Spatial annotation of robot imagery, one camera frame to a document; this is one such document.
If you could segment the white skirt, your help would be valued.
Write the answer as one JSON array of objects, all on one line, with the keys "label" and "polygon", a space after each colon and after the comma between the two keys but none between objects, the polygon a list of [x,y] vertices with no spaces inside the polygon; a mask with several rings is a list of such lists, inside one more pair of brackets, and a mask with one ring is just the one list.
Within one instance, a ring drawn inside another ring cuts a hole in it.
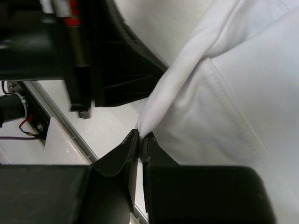
[{"label": "white skirt", "polygon": [[278,223],[298,223],[298,1],[215,0],[137,128],[180,163],[252,167]]}]

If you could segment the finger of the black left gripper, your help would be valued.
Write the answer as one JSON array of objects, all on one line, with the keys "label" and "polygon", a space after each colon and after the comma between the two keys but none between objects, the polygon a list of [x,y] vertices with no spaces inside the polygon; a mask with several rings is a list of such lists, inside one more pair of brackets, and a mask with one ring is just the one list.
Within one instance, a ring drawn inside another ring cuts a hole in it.
[{"label": "finger of the black left gripper", "polygon": [[115,1],[92,0],[94,103],[116,107],[148,97],[167,67],[125,23]]}]

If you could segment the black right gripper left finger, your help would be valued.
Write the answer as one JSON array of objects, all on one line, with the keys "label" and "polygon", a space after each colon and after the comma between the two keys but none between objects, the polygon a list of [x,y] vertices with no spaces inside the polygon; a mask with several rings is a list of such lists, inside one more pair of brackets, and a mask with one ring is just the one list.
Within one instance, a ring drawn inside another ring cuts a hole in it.
[{"label": "black right gripper left finger", "polygon": [[3,224],[127,224],[134,209],[138,131],[91,165],[2,165]]}]

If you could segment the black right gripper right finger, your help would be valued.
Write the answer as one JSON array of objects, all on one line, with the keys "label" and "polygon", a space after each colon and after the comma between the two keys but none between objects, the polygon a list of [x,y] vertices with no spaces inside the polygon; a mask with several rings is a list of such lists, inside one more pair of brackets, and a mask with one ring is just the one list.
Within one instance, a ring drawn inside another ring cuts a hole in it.
[{"label": "black right gripper right finger", "polygon": [[180,165],[154,134],[142,141],[143,190],[151,224],[274,224],[260,176],[244,166]]}]

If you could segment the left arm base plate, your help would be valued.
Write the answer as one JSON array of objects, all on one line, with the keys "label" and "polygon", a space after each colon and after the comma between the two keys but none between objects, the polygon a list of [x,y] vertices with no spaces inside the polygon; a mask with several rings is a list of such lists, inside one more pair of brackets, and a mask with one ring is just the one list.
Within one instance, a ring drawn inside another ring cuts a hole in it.
[{"label": "left arm base plate", "polygon": [[22,119],[18,129],[25,136],[1,136],[1,140],[38,140],[46,145],[50,115],[40,106],[23,82],[1,81],[0,126]]}]

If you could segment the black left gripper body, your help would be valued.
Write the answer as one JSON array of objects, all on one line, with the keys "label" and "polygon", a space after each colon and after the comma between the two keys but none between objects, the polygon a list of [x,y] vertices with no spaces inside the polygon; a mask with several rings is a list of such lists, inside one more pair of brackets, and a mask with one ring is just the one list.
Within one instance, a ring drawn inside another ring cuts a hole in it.
[{"label": "black left gripper body", "polygon": [[63,80],[71,111],[88,112],[92,93],[79,22],[67,1],[0,3],[0,78]]}]

